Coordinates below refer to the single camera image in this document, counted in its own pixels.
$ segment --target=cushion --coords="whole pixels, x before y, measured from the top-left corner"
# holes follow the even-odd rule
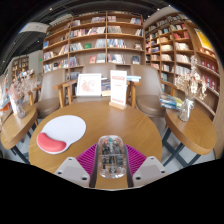
[[[34,104],[37,108],[38,119],[43,119],[60,107],[59,98],[41,100]]]
[[[157,95],[140,95],[136,97],[138,108],[152,117],[163,117],[165,108],[160,106],[159,96]]]
[[[73,99],[72,104],[74,103],[82,103],[88,101],[110,101],[110,96],[93,96],[93,97],[86,97],[86,96],[78,96],[77,98]]]

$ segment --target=poster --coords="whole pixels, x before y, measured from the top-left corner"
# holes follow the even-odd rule
[[[111,102],[126,105],[127,71],[110,71]]]
[[[79,74],[77,96],[101,96],[101,74]]]
[[[199,38],[199,40],[201,42],[202,47],[205,48],[205,49],[208,49],[210,51],[213,51],[212,45],[210,44],[210,42],[207,39],[207,37],[199,29],[195,29],[195,32],[198,35],[198,38]]]

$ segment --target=white sign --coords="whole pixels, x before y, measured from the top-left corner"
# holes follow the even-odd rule
[[[111,99],[112,103],[126,105],[126,86],[127,86],[127,71],[110,71]]]
[[[23,33],[23,32],[41,32],[41,33],[46,33],[47,28],[49,27],[49,25],[44,24],[44,23],[38,23],[38,22],[30,22],[27,23],[20,31],[19,33]]]
[[[101,74],[79,74],[77,96],[101,96]]]

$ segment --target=glass jar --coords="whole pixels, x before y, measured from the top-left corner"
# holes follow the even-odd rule
[[[15,106],[17,111],[17,116],[22,119],[26,116],[26,111],[23,109],[21,99],[15,100]]]
[[[190,97],[185,94],[185,100],[180,108],[178,116],[182,121],[186,122],[189,120],[191,111],[194,108],[194,100],[195,100],[194,97]]]

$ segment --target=sign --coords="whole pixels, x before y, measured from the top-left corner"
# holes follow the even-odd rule
[[[46,25],[44,23],[38,23],[38,22],[30,22],[27,23],[20,31],[19,33],[23,32],[41,32],[41,33],[46,33],[47,28],[49,25]]]
[[[101,96],[101,74],[79,74],[77,96]]]
[[[211,46],[209,40],[207,39],[207,37],[199,29],[195,28],[195,32],[198,35],[198,38],[201,42],[202,47],[205,49],[208,49],[210,51],[213,51],[212,46]]]
[[[110,105],[119,105],[120,109],[126,108],[126,86],[127,86],[127,71],[110,71],[111,82],[111,99]]]

